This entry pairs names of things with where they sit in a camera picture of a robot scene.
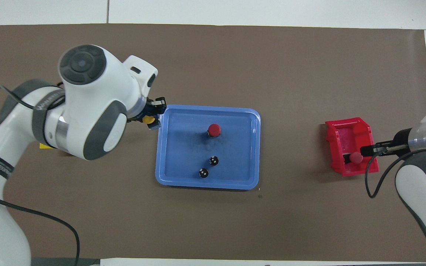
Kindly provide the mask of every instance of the yellow object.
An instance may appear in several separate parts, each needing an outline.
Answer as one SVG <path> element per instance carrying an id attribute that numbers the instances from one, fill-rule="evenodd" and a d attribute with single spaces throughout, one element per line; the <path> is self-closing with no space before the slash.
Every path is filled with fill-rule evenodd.
<path id="1" fill-rule="evenodd" d="M 39 149 L 52 149 L 52 147 L 49 147 L 47 145 L 43 145 L 42 143 L 39 143 Z"/>
<path id="2" fill-rule="evenodd" d="M 155 121 L 155 117 L 153 117 L 153 116 L 144 116 L 142 118 L 142 122 L 146 123 L 146 124 L 154 123 L 154 121 Z"/>

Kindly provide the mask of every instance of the blue tray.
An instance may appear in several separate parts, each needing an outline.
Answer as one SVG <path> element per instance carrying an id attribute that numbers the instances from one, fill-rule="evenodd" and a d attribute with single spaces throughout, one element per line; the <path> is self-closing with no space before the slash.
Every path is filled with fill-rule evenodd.
<path id="1" fill-rule="evenodd" d="M 211 138 L 216 123 L 221 135 Z M 156 179 L 163 185 L 252 189 L 259 182 L 261 117 L 253 109 L 168 105 L 157 141 Z M 211 156 L 218 165 L 208 163 Z M 209 175 L 201 178 L 201 168 Z"/>

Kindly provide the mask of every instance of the brown mat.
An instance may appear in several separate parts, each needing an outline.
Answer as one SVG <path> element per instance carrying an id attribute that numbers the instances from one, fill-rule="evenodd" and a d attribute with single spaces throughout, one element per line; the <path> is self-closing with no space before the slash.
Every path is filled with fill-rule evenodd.
<path id="1" fill-rule="evenodd" d="M 59 82 L 58 59 L 78 44 L 156 66 L 153 98 L 253 108 L 262 118 L 259 185 L 247 192 L 158 184 L 157 132 L 140 123 L 129 124 L 120 145 L 96 161 L 30 145 L 5 198 L 72 224 L 82 257 L 426 261 L 426 240 L 393 175 L 369 199 L 363 176 L 343 178 L 330 168 L 322 125 L 360 116 L 375 141 L 416 125 L 426 114 L 423 31 L 6 25 L 0 84 Z M 394 159 L 380 158 L 381 171 Z M 74 256 L 67 229 L 11 214 L 33 256 Z"/>

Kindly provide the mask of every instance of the red plastic container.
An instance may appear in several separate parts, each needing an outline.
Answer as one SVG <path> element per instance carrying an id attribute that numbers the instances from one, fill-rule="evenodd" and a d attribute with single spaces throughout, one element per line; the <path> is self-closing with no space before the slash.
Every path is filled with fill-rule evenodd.
<path id="1" fill-rule="evenodd" d="M 330 144 L 332 163 L 331 167 L 342 176 L 364 174 L 371 157 L 364 157 L 360 163 L 346 163 L 343 155 L 359 152 L 362 146 L 372 145 L 371 127 L 360 117 L 326 121 L 328 126 L 326 140 Z M 379 171 L 377 159 L 375 159 L 369 173 Z"/>

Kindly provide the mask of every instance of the brown table surface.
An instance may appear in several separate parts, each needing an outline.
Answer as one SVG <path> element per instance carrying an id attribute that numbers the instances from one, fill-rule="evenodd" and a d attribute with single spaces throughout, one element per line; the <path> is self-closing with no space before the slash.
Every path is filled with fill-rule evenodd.
<path id="1" fill-rule="evenodd" d="M 59 57 L 78 44 L 156 66 L 152 98 L 253 108 L 262 119 L 259 184 L 245 192 L 160 185 L 157 132 L 140 123 L 95 161 L 31 144 L 5 199 L 72 224 L 82 257 L 426 261 L 426 240 L 397 196 L 395 170 L 369 199 L 362 175 L 345 178 L 330 168 L 323 125 L 360 116 L 375 141 L 415 126 L 426 114 L 423 31 L 4 25 L 0 84 L 56 84 Z M 394 159 L 379 158 L 381 170 Z M 33 256 L 74 256 L 67 229 L 10 212 Z"/>

